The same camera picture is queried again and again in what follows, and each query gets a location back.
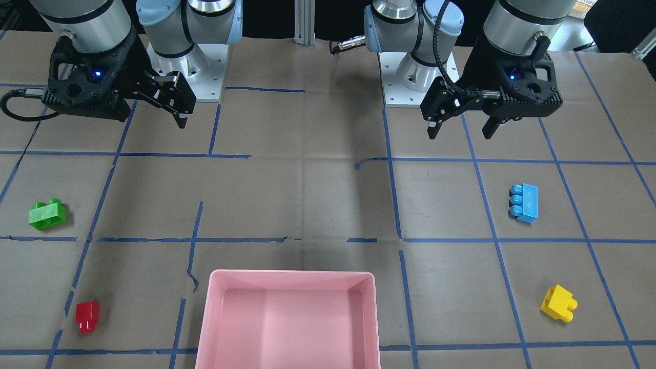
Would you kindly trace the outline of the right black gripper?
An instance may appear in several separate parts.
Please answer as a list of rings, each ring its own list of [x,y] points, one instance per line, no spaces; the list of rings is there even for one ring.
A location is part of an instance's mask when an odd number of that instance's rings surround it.
[[[169,112],[180,129],[197,101],[179,71],[159,75],[134,27],[114,48],[84,53],[64,30],[51,54],[49,79],[42,102],[59,114],[125,121],[127,99],[143,100]]]

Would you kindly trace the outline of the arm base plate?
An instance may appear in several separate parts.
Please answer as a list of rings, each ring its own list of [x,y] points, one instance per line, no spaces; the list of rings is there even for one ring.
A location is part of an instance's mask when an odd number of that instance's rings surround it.
[[[385,107],[420,108],[440,68],[425,66],[408,52],[379,53],[380,77]]]
[[[229,45],[200,44],[184,56],[166,58],[157,54],[151,44],[146,49],[154,70],[160,75],[182,72],[200,103],[220,102],[229,50]]]

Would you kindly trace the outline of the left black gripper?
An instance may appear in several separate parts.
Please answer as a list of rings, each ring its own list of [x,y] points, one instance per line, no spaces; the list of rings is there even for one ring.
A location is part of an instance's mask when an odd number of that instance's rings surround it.
[[[547,53],[550,38],[529,37],[529,54],[513,55],[480,36],[466,61],[461,77],[447,82],[434,79],[420,111],[428,121],[428,137],[436,139],[441,121],[466,111],[489,115],[482,128],[490,140],[506,119],[547,117],[562,106],[555,65]]]

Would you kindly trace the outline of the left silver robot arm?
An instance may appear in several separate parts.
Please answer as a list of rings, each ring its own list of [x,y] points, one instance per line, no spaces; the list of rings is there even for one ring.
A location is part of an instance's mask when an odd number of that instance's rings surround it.
[[[457,81],[446,60],[461,35],[464,14],[450,1],[374,1],[364,10],[364,37],[372,52],[407,52],[420,65],[438,68],[420,103],[428,136],[466,111],[488,116],[483,136],[507,121],[548,117],[564,101],[548,55],[551,38],[573,1],[496,1]]]

